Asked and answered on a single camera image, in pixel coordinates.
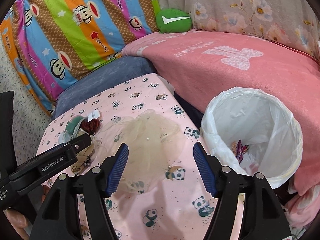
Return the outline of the person's left hand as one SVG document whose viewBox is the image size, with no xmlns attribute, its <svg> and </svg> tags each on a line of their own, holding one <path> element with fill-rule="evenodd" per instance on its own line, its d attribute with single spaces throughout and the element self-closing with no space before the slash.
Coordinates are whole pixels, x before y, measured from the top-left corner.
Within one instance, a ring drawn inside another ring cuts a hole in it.
<svg viewBox="0 0 320 240">
<path fill-rule="evenodd" d="M 25 230 L 25 228 L 29 226 L 29 221 L 27 218 L 23 214 L 13 209 L 5 210 L 4 214 L 19 236 L 24 240 L 29 240 L 29 235 Z"/>
</svg>

